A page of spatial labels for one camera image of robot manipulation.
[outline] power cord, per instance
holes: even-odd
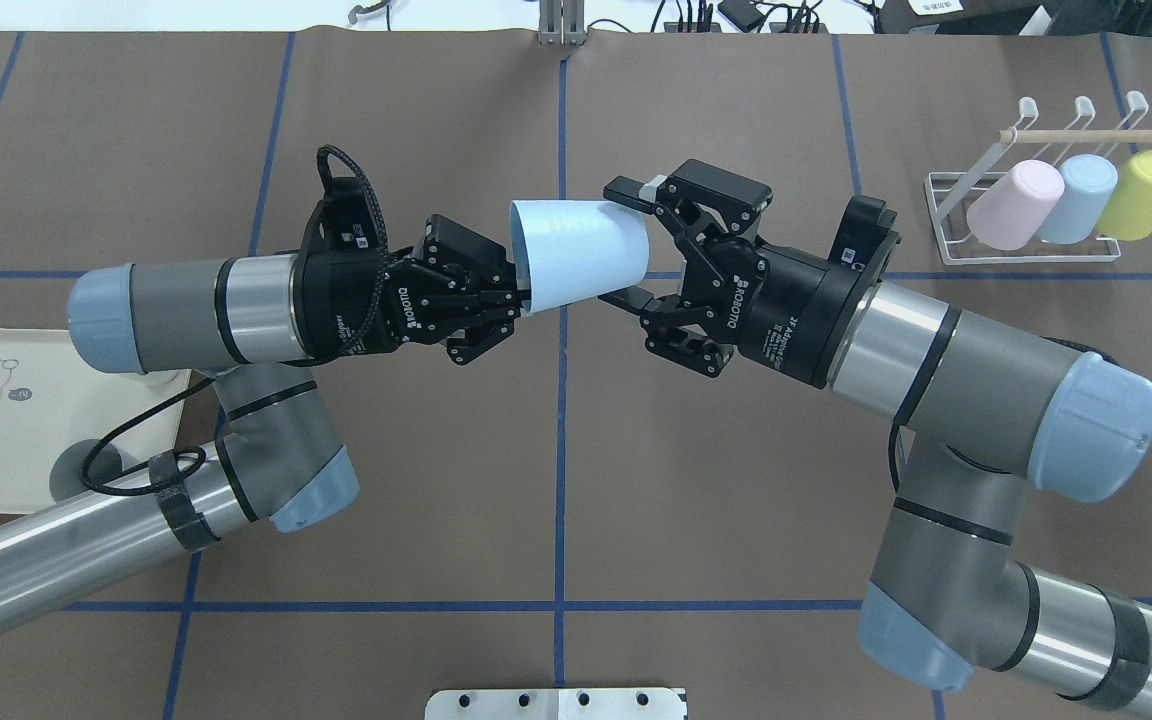
[[[771,8],[767,15],[764,15],[763,22],[759,23],[758,29],[763,29],[765,24],[768,24],[768,20],[772,20],[772,13],[785,9],[785,26],[780,29],[780,33],[810,33],[817,32],[820,28],[820,14],[817,13],[820,3],[824,0],[817,0],[814,5],[799,3],[755,3],[761,6],[761,8]]]
[[[660,3],[657,6],[657,12],[655,12],[654,15],[652,15],[652,26],[647,29],[649,32],[654,32],[655,31],[657,23],[660,20],[660,13],[664,13],[664,5],[667,3],[667,1],[668,0],[660,0]],[[673,0],[673,6],[675,6],[675,8],[679,9],[679,24],[681,25],[682,24],[682,3],[681,3],[681,0]]]
[[[385,258],[385,262],[380,263],[380,268],[376,271],[376,278],[372,279],[371,304],[367,306],[367,313],[362,318],[362,323],[358,323],[358,327],[353,328],[344,340],[340,341],[340,347],[335,348],[335,351],[331,355],[319,357],[319,359],[295,359],[291,363],[285,363],[285,365],[291,365],[293,367],[316,367],[348,355],[349,350],[358,341],[358,338],[364,336],[371,329],[371,325],[376,323],[376,313],[380,310],[380,296],[384,293],[385,274],[389,272],[389,234],[385,232],[385,218],[380,214],[380,202],[376,198],[376,190],[371,187],[371,181],[369,181],[366,173],[362,172],[362,168],[358,167],[346,151],[334,145],[324,145],[319,147],[319,154],[317,154],[319,180],[323,181],[324,192],[332,190],[332,167],[329,167],[329,159],[332,158],[340,160],[346,168],[351,170],[353,176],[357,179],[358,183],[361,183],[362,197],[367,203],[367,210],[372,219],[376,220],[376,245],[379,247],[380,256]]]
[[[137,415],[136,418],[126,420],[126,423],[119,425],[119,427],[115,427],[111,430],[108,433],[105,433],[105,437],[100,438],[99,441],[96,442],[96,446],[92,446],[91,450],[88,452],[88,455],[83,457],[83,465],[78,472],[78,480],[83,483],[83,487],[90,488],[90,491],[92,492],[100,493],[100,495],[113,495],[113,497],[152,495],[152,493],[162,491],[164,488],[177,486],[180,483],[183,483],[185,478],[189,477],[189,475],[197,473],[198,468],[200,468],[202,464],[204,464],[204,462],[207,461],[207,453],[203,450],[202,447],[189,446],[172,452],[175,462],[177,462],[177,471],[175,471],[175,473],[169,475],[169,477],[159,480],[152,480],[149,484],[143,484],[143,486],[134,488],[115,488],[111,487],[109,483],[123,479],[128,477],[128,475],[139,473],[141,470],[145,470],[147,467],[150,467],[150,462],[147,462],[147,460],[145,462],[141,462],[139,465],[134,465],[132,468],[128,468],[127,470],[123,470],[122,473],[115,475],[115,477],[108,478],[106,480],[97,480],[96,478],[91,477],[92,462],[96,462],[96,456],[100,455],[101,450],[105,450],[106,447],[109,447],[111,442],[114,442],[114,438],[119,437],[120,434],[123,434],[129,429],[136,427],[136,425],[141,425],[144,420],[147,420],[152,418],[152,416],[156,416],[161,411],[168,409],[168,407],[173,407],[177,402],[183,402],[187,397],[197,395],[197,393],[203,392],[204,389],[207,388],[207,386],[210,386],[214,381],[215,381],[214,378],[200,379],[200,381],[192,384],[192,386],[189,386],[188,388],[179,393],[175,393],[175,395],[173,395],[172,397],[167,397],[164,402],[159,402],[159,404],[150,407],[150,409],[147,409],[144,414]],[[179,465],[179,462],[182,457],[189,458],[189,464],[185,465],[184,468],[180,468]]]
[[[391,0],[382,0],[382,3],[372,6],[370,12],[376,12],[380,9],[380,6],[387,6],[389,2]],[[388,259],[389,236],[385,233],[385,219],[380,214],[380,202],[376,199],[376,190],[371,187],[371,182],[369,181],[366,174],[362,172],[362,168],[358,167],[353,158],[349,158],[343,150],[340,150],[334,145],[324,145],[323,147],[319,147],[319,152],[317,152],[317,167],[319,167],[319,180],[323,181],[324,192],[329,192],[329,190],[332,190],[332,167],[329,167],[329,159],[332,158],[335,158],[346,165],[346,167],[353,172],[353,175],[361,183],[362,195],[364,195],[364,199],[367,203],[371,217],[376,220],[376,244],[379,245],[381,258]],[[367,313],[364,316],[364,319],[362,319],[362,323],[358,324],[358,327],[349,332],[344,340],[340,341],[340,347],[334,353],[328,356],[320,357],[319,359],[293,361],[291,363],[285,363],[285,365],[293,365],[296,367],[314,367],[317,365],[323,365],[338,359],[338,357],[342,355],[347,355],[349,348],[357,342],[358,338],[364,336],[364,334],[371,329],[372,323],[376,323],[376,313],[378,313],[380,309],[381,285],[385,281],[385,273],[387,273],[388,270],[388,262],[384,262],[380,264],[380,268],[376,271],[376,280],[372,282],[371,288],[371,305],[367,306]],[[92,446],[91,450],[88,452],[88,455],[83,457],[83,464],[78,472],[78,479],[82,482],[83,487],[90,488],[92,492],[100,493],[100,495],[152,495],[152,493],[164,491],[165,488],[179,486],[179,484],[184,483],[189,475],[197,473],[198,469],[202,468],[202,464],[207,461],[207,453],[202,447],[189,446],[172,452],[172,455],[175,458],[175,465],[177,465],[175,473],[169,475],[169,477],[166,478],[151,480],[151,483],[143,484],[143,486],[115,488],[111,487],[109,483],[123,479],[128,477],[128,475],[139,473],[141,470],[145,470],[150,467],[147,461],[141,462],[139,465],[128,468],[127,470],[123,470],[122,473],[115,475],[115,477],[106,480],[97,480],[91,477],[92,464],[96,462],[96,456],[100,455],[100,452],[105,450],[106,447],[109,447],[109,444],[113,444],[116,437],[122,435],[127,432],[127,430],[137,427],[137,425],[141,425],[144,420],[147,420],[152,418],[152,416],[168,409],[168,407],[173,407],[177,402],[187,401],[188,397],[197,395],[197,393],[203,392],[214,381],[215,378],[200,379],[200,381],[194,384],[194,386],[179,392],[177,395],[167,397],[164,402],[159,402],[159,404],[154,407],[150,407],[150,409],[147,409],[144,414],[134,416],[130,420],[126,420],[126,423],[111,430],[109,433],[106,433],[105,437],[100,438],[99,441],[96,442],[96,446]],[[180,460],[182,458],[189,460],[184,468],[180,468],[179,465]]]
[[[385,12],[385,29],[394,29],[389,24],[389,9],[392,8],[393,5],[394,5],[394,0],[378,0],[378,3],[372,3],[372,5],[366,5],[366,6],[365,5],[355,5],[353,7],[353,9],[349,10],[349,15],[348,15],[348,17],[349,17],[349,24],[351,24],[351,26],[355,26],[355,24],[358,24],[358,18],[362,17],[362,15],[370,15],[371,13],[377,13],[377,12],[384,10]]]
[[[859,5],[865,13],[869,14],[869,18],[873,22],[874,35],[881,35],[882,32],[882,21],[878,18],[878,10],[881,10],[881,6],[878,5],[876,0],[851,0],[852,3]]]
[[[589,23],[588,26],[585,26],[585,29],[594,29],[596,24],[598,24],[598,23],[613,24],[613,26],[621,28],[626,32],[634,32],[632,29],[623,26],[623,24],[621,24],[620,22],[617,22],[616,20],[613,20],[613,18],[597,18],[597,20],[594,20],[594,22]]]

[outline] black velcro strap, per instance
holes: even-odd
[[[914,417],[914,410],[918,409],[923,401],[923,393],[927,392],[927,386],[932,384],[932,374],[941,366],[941,357],[945,356],[945,348],[950,344],[954,338],[954,328],[958,327],[958,318],[963,311],[950,305],[941,318],[941,327],[935,329],[935,338],[932,338],[932,346],[927,348],[927,357],[923,357],[923,364],[918,367],[918,373],[914,374],[914,382],[909,384],[909,392],[905,392],[905,400],[901,401],[900,410],[896,410],[892,423],[908,425]]]
[[[305,395],[306,392],[317,388],[319,388],[318,382],[308,381],[298,384],[298,386],[291,386],[287,389],[280,389],[279,392],[275,392],[274,395],[266,395],[265,397],[260,397],[260,400],[253,400],[248,402],[247,406],[234,407],[233,410],[229,410],[227,407],[227,409],[225,409],[225,418],[233,423],[234,420],[242,418],[243,415],[256,414],[257,410],[264,410],[266,407],[273,406],[276,402],[283,402],[285,400],[291,400],[291,397],[296,397],[297,395]]]
[[[946,528],[957,530],[957,532],[961,533],[1011,546],[1010,535],[1001,532],[1001,530],[986,528],[986,525],[973,523],[971,520],[963,520],[957,515],[950,515],[948,511],[932,509],[932,507],[905,500],[903,497],[896,497],[896,502],[893,502],[892,507],[895,507],[896,510],[909,511],[910,515],[919,516],[919,518],[923,520],[931,520],[938,525],[945,525]]]
[[[159,455],[151,457],[150,482],[165,480],[174,473],[179,473],[175,452],[160,452]],[[184,483],[160,488],[156,492],[156,498],[159,501],[159,510],[168,521],[168,528],[172,528],[172,533],[177,537],[180,546],[189,552],[198,552],[220,541],[220,538],[211,532],[207,520],[194,506]]]
[[[238,343],[234,342],[234,328],[229,325],[229,302],[225,300],[229,286],[229,272],[234,270],[235,260],[230,258],[220,266],[220,274],[215,278],[215,295],[212,296],[212,305],[215,306],[215,331],[220,332],[220,342],[225,343],[225,350],[234,358],[234,363],[247,365],[250,359],[243,357],[243,354],[238,351]]]
[[[1123,710],[1140,694],[1149,680],[1149,626],[1144,623],[1140,606],[1132,598],[1106,589],[1096,588],[1111,604],[1114,615],[1114,657],[1101,682],[1079,696],[1066,696],[1092,710],[1114,712]]]
[[[1020,661],[1028,655],[1029,649],[1033,646],[1034,635],[1038,634],[1038,607],[1043,605],[1038,597],[1038,578],[1034,577],[1034,571],[1029,569],[1029,564],[1024,564],[1024,562],[1016,562],[1016,564],[1020,566],[1021,573],[1025,574],[1025,584],[1029,586],[1029,615],[1025,617],[1025,631],[1020,636],[1016,651],[1011,652],[1011,657],[1005,664],[993,667],[992,670],[995,673],[1006,673],[1011,667],[1020,665]]]
[[[260,520],[256,515],[256,510],[252,509],[251,501],[247,500],[247,492],[243,491],[242,483],[238,483],[238,471],[234,470],[234,461],[229,460],[229,447],[225,446],[223,434],[215,437],[215,454],[220,456],[220,469],[225,470],[225,479],[229,480],[229,490],[238,501],[238,507],[241,507],[243,515],[247,516],[247,521],[255,523],[257,520]]]

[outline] black cable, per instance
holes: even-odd
[[[892,488],[900,492],[900,464],[896,462],[896,441],[900,439],[900,425],[892,423],[892,432],[887,434],[887,471],[892,475]]]
[[[803,32],[814,33],[820,32],[820,13],[814,12],[824,3],[824,0],[814,1],[814,5],[808,8],[808,17],[804,20]]]
[[[763,22],[758,23],[758,29],[755,29],[755,32],[761,32],[763,26],[772,28],[770,23],[770,20],[772,20],[772,13],[780,10],[781,8],[785,8],[785,29],[782,29],[781,32],[788,32],[788,29],[790,29],[790,22],[794,18],[794,10],[796,9],[795,5],[789,5],[789,3],[755,3],[755,5],[763,6],[763,8],[771,8],[771,10],[768,10],[767,14],[763,15]]]
[[[126,420],[126,423],[119,425],[119,427],[115,427],[111,430],[108,433],[105,433],[105,437],[100,438],[99,441],[96,442],[96,446],[92,446],[91,450],[88,452],[88,456],[83,458],[83,465],[78,472],[78,480],[83,483],[83,487],[90,488],[90,491],[92,492],[99,492],[101,493],[101,495],[113,495],[113,497],[151,495],[151,493],[159,492],[161,491],[161,488],[177,486],[180,483],[183,483],[184,479],[189,477],[189,475],[197,473],[198,468],[200,468],[202,464],[204,464],[204,462],[207,460],[207,453],[203,450],[202,447],[197,446],[189,446],[180,448],[180,450],[172,452],[173,456],[177,462],[180,461],[180,457],[183,456],[191,457],[192,462],[189,462],[189,465],[187,465],[184,469],[179,469],[177,472],[169,478],[152,480],[149,484],[143,484],[143,486],[134,488],[114,488],[109,487],[109,483],[123,479],[131,473],[139,473],[141,470],[150,467],[150,462],[147,461],[141,462],[139,465],[128,468],[127,470],[123,470],[122,473],[115,475],[115,477],[108,478],[107,480],[103,482],[93,479],[91,477],[91,469],[92,469],[92,462],[96,462],[96,456],[100,455],[100,450],[105,450],[106,447],[109,447],[109,444],[114,442],[114,438],[119,437],[120,434],[123,434],[129,429],[136,427],[136,425],[141,425],[144,420],[147,420],[152,418],[152,416],[158,415],[161,411],[168,409],[168,407],[173,407],[177,402],[184,401],[187,397],[197,395],[197,393],[203,392],[212,382],[214,382],[214,379],[212,378],[200,379],[200,381],[194,384],[194,386],[188,387],[179,393],[175,393],[175,395],[173,395],[172,397],[167,397],[164,402],[159,402],[159,404],[150,407],[150,409],[147,409],[144,414],[137,415],[136,418]]]
[[[1046,336],[1043,336],[1043,340],[1055,342],[1056,344],[1059,344],[1061,347],[1068,347],[1068,348],[1070,348],[1070,350],[1076,350],[1076,351],[1079,351],[1079,353],[1096,353],[1097,355],[1100,355],[1101,357],[1105,357],[1106,363],[1108,363],[1111,365],[1117,365],[1119,367],[1123,366],[1123,365],[1121,365],[1119,363],[1119,361],[1114,359],[1114,356],[1112,356],[1108,353],[1101,350],[1101,348],[1092,347],[1091,344],[1083,344],[1082,342],[1074,342],[1071,340],[1064,340],[1064,338],[1046,338]]]
[[[623,31],[626,31],[626,32],[634,32],[634,31],[632,31],[632,29],[630,29],[630,28],[627,28],[627,26],[623,26],[623,24],[621,24],[621,23],[617,23],[617,22],[616,22],[615,20],[613,20],[613,18],[597,18],[597,20],[594,20],[594,22],[591,22],[591,23],[589,23],[589,24],[588,24],[588,26],[585,26],[585,29],[591,29],[591,28],[596,26],[596,24],[598,24],[598,23],[612,23],[612,24],[613,24],[613,26],[617,26],[617,28],[621,28],[621,29],[623,29]]]
[[[372,5],[370,9],[365,8],[364,10],[376,12],[380,8],[388,8],[391,1],[392,0],[381,0],[380,3]],[[324,192],[332,191],[332,167],[329,167],[329,159],[332,159],[333,156],[338,160],[342,161],[342,164],[353,172],[353,175],[362,185],[362,196],[364,196],[364,200],[367,203],[367,210],[370,211],[372,219],[376,220],[376,244],[379,245],[381,258],[385,258],[385,262],[380,263],[380,268],[376,271],[376,280],[372,282],[371,288],[371,305],[367,306],[367,313],[364,316],[364,319],[362,319],[362,324],[358,325],[357,328],[353,329],[353,332],[349,332],[344,340],[340,342],[340,347],[331,355],[321,357],[320,359],[304,359],[285,363],[297,367],[312,367],[336,359],[338,357],[344,355],[349,350],[349,347],[353,347],[353,343],[355,343],[362,334],[365,334],[371,328],[371,324],[376,321],[376,313],[378,313],[380,309],[381,287],[385,281],[385,273],[389,270],[389,236],[385,233],[385,219],[380,214],[380,202],[376,199],[376,190],[371,187],[371,181],[369,181],[366,173],[362,172],[362,168],[358,167],[353,158],[349,158],[343,150],[335,147],[334,145],[324,145],[323,147],[319,147],[319,152],[317,152],[316,160],[317,167],[319,167],[319,180],[323,181],[323,190]],[[100,455],[100,452],[105,450],[106,447],[109,447],[109,444],[114,442],[114,438],[120,437],[120,434],[123,434],[129,429],[136,427],[136,425],[141,425],[144,420],[147,420],[152,418],[152,416],[168,409],[168,407],[173,407],[177,402],[184,401],[187,397],[197,395],[197,393],[203,392],[212,382],[214,382],[214,379],[204,378],[202,381],[194,384],[194,386],[179,392],[177,395],[167,397],[164,402],[160,402],[160,404],[150,407],[150,409],[147,409],[144,414],[137,415],[136,418],[126,420],[126,423],[111,430],[109,433],[106,433],[105,437],[100,438],[100,441],[97,441],[96,446],[93,446],[83,458],[83,464],[78,472],[78,479],[82,482],[83,487],[90,488],[92,492],[99,492],[101,495],[141,497],[159,492],[161,488],[177,486],[180,483],[183,483],[189,475],[196,473],[198,468],[200,468],[207,460],[206,452],[198,446],[189,446],[179,448],[179,450],[173,450],[173,456],[177,462],[182,457],[189,457],[191,462],[189,462],[184,469],[175,471],[175,473],[170,475],[170,477],[151,480],[151,483],[145,484],[145,486],[134,488],[114,488],[109,487],[109,483],[123,479],[128,477],[128,475],[137,473],[141,470],[145,470],[150,467],[147,461],[141,462],[139,465],[128,468],[122,471],[122,473],[116,475],[116,477],[104,482],[92,478],[91,469],[93,462],[96,462],[96,456]]]
[[[660,0],[660,3],[657,6],[657,14],[652,15],[652,28],[650,28],[647,30],[649,32],[654,32],[655,31],[655,24],[657,24],[658,20],[660,18],[660,13],[664,13],[664,5],[667,3],[667,1],[668,0]]]
[[[869,1],[865,1],[865,0],[851,0],[851,1],[852,1],[852,3],[859,5],[861,8],[864,9],[865,13],[869,14],[869,18],[872,20],[872,22],[873,22],[874,35],[880,33],[882,31],[882,23],[878,22],[878,10],[881,10],[882,8],[879,8],[878,3],[876,1],[873,1],[873,0],[869,0]]]
[[[385,29],[391,29],[389,28],[389,5],[391,3],[393,3],[393,0],[378,0],[378,1],[376,1],[376,3],[371,3],[371,5],[355,5],[349,10],[349,15],[348,15],[348,17],[349,17],[349,24],[351,24],[351,25],[356,24],[358,22],[358,18],[362,17],[362,15],[370,15],[371,13],[376,13],[378,10],[384,10],[385,12]]]
[[[347,355],[349,348],[353,347],[353,343],[357,342],[358,338],[364,336],[364,334],[371,329],[371,324],[376,321],[376,313],[380,310],[380,296],[385,282],[385,274],[389,272],[389,234],[385,232],[385,218],[380,214],[380,202],[376,199],[376,190],[371,187],[371,181],[369,181],[367,174],[362,172],[362,168],[358,167],[358,165],[346,153],[346,151],[340,150],[334,145],[324,145],[323,147],[319,147],[317,165],[319,165],[319,180],[323,181],[323,190],[325,192],[329,192],[329,190],[332,190],[332,168],[329,167],[331,158],[340,160],[346,168],[351,170],[353,176],[357,179],[358,183],[361,183],[362,197],[364,197],[364,200],[367,203],[367,210],[370,211],[372,219],[376,220],[376,244],[380,247],[380,256],[381,258],[385,258],[385,262],[380,263],[380,268],[376,271],[376,278],[372,279],[371,305],[367,306],[367,313],[364,314],[364,318],[362,318],[362,323],[358,324],[358,327],[349,331],[344,340],[340,341],[340,347],[329,355],[317,357],[317,359],[295,359],[291,361],[291,363],[285,363],[285,365],[291,365],[293,367],[316,367],[328,364],[331,361]]]

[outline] metal plate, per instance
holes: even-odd
[[[685,720],[687,691],[676,688],[568,688],[516,691],[441,691],[429,698],[425,720]]]

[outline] white metal bracket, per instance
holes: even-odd
[[[441,691],[425,720],[687,720],[681,688],[567,688]]]
[[[540,45],[585,45],[585,0],[540,0]]]

